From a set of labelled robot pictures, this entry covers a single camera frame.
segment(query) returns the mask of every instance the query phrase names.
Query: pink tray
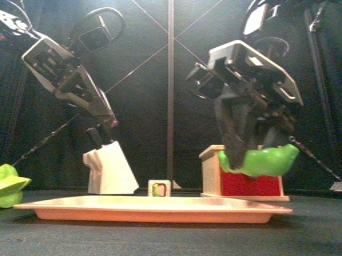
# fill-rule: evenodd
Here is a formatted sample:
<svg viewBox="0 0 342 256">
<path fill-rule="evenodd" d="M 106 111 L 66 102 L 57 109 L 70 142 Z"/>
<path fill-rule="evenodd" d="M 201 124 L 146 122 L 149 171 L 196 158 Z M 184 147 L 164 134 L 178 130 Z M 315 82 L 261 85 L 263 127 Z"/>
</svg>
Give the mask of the pink tray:
<svg viewBox="0 0 342 256">
<path fill-rule="evenodd" d="M 77 196 L 14 205 L 33 209 L 40 219 L 176 222 L 265 223 L 272 214 L 291 209 L 245 200 L 209 197 Z"/>
</svg>

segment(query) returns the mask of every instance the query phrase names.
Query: metal pole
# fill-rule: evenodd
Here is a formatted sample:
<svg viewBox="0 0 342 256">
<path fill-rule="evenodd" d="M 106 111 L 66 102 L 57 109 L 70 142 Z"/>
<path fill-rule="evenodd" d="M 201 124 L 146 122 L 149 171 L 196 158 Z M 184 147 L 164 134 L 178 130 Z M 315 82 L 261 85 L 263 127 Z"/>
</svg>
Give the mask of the metal pole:
<svg viewBox="0 0 342 256">
<path fill-rule="evenodd" d="M 173 0 L 168 0 L 166 179 L 173 180 Z"/>
<path fill-rule="evenodd" d="M 325 83 L 325 70 L 323 64 L 323 56 L 321 56 L 321 49 L 319 45 L 316 31 L 311 29 L 311 25 L 313 22 L 311 10 L 307 8 L 304 10 L 304 21 L 305 21 L 305 29 L 307 29 L 307 38 L 308 44 L 311 49 L 311 56 L 312 56 L 312 63 L 313 63 L 313 70 L 315 70 L 315 78 L 316 78 L 316 85 L 319 90 L 319 97 L 320 97 L 320 104 L 323 110 L 323 118 L 324 118 L 324 125 L 327 129 L 327 136 L 328 136 L 328 146 L 329 149 L 333 150 L 336 146 L 336 133 L 335 127 L 332 122 L 332 114 L 331 108 L 328 104 L 328 88 Z"/>
</svg>

